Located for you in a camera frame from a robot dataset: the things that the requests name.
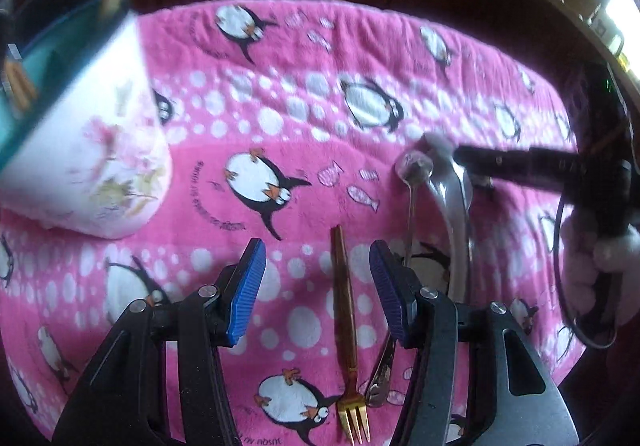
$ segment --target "silver screw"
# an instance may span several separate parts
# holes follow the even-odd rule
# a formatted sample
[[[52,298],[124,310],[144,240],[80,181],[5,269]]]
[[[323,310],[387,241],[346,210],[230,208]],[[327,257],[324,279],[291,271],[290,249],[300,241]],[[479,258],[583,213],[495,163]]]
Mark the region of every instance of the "silver screw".
[[[198,296],[201,298],[213,298],[218,295],[218,288],[215,285],[203,285],[198,289]]]
[[[492,301],[489,307],[491,307],[491,310],[496,314],[507,314],[507,307],[505,307],[504,303],[500,303],[499,301]]]
[[[427,287],[422,287],[420,289],[420,296],[423,298],[427,298],[428,300],[434,300],[438,297],[438,291],[431,290]]]
[[[142,312],[144,309],[146,309],[146,301],[144,300],[133,300],[129,305],[131,312]]]

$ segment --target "pink fish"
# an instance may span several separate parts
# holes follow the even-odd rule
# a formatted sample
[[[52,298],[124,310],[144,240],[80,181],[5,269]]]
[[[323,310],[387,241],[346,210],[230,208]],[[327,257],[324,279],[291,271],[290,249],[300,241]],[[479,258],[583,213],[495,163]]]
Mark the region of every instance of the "pink fish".
[[[375,213],[378,212],[380,201],[375,201],[374,199],[372,199],[370,196],[368,196],[366,191],[363,191],[359,187],[352,184],[351,186],[347,187],[347,193],[349,193],[351,200],[353,200],[354,202],[363,204],[364,206],[370,206]]]
[[[318,172],[318,181],[327,188],[333,188],[340,182],[340,173],[344,170],[338,166],[336,161],[332,161],[330,166]]]
[[[380,180],[378,172],[375,170],[360,170],[360,177],[367,182]]]

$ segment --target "fork tine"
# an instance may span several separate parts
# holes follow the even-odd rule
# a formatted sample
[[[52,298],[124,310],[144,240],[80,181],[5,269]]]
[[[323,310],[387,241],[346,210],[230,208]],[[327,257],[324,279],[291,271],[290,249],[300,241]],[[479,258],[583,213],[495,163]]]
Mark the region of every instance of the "fork tine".
[[[358,442],[362,444],[362,435],[360,435],[360,425],[358,423],[358,412],[356,412],[355,408],[350,408],[349,413],[351,414],[351,422],[353,423],[353,427],[356,429],[356,437],[358,438]]]
[[[349,418],[347,417],[347,411],[338,410],[338,416],[340,416],[340,423],[342,424],[342,429],[344,430],[345,434],[347,434],[347,437],[351,441],[351,446],[354,446],[353,435],[351,434],[351,426],[349,425]]]
[[[360,419],[362,421],[362,427],[364,428],[364,437],[367,438],[367,442],[371,442],[371,435],[369,433],[369,417],[367,417],[367,407],[359,406]]]

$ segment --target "hand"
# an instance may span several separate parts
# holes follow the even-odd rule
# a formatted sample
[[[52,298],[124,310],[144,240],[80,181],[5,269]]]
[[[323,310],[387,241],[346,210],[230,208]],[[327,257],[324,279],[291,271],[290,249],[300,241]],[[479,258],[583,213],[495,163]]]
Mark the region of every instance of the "hand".
[[[598,239],[594,218],[576,209],[562,224],[562,282],[570,311],[587,314],[595,305],[593,284],[599,272],[621,273],[622,292],[616,311],[621,326],[640,311],[640,234],[629,226],[617,238]]]

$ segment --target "metal utensil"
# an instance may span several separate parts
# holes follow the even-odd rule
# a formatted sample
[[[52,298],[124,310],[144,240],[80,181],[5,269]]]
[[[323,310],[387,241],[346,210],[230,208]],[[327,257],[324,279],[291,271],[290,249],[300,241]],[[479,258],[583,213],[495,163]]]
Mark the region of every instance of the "metal utensil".
[[[447,296],[454,302],[465,303],[471,266],[468,210],[473,186],[465,168],[453,160],[454,146],[449,140],[436,133],[425,133],[422,141],[428,148],[426,155],[433,161],[427,186],[436,199],[449,234],[451,264]]]
[[[427,155],[418,151],[410,150],[400,156],[394,166],[396,175],[409,188],[409,217],[407,222],[406,235],[404,237],[404,266],[411,267],[412,246],[415,232],[415,200],[418,188],[429,180],[433,171],[433,162]],[[377,408],[386,402],[389,394],[391,366],[396,352],[396,340],[386,333],[385,346],[382,348],[378,366],[371,376],[369,386],[365,391],[365,401],[367,406]]]
[[[342,429],[353,446],[353,435],[362,444],[360,426],[366,442],[370,442],[369,419],[364,397],[358,392],[358,347],[356,324],[353,317],[353,292],[344,235],[340,225],[331,230],[332,258],[334,262],[334,312],[337,328],[338,360],[344,374],[344,394],[336,402]]]

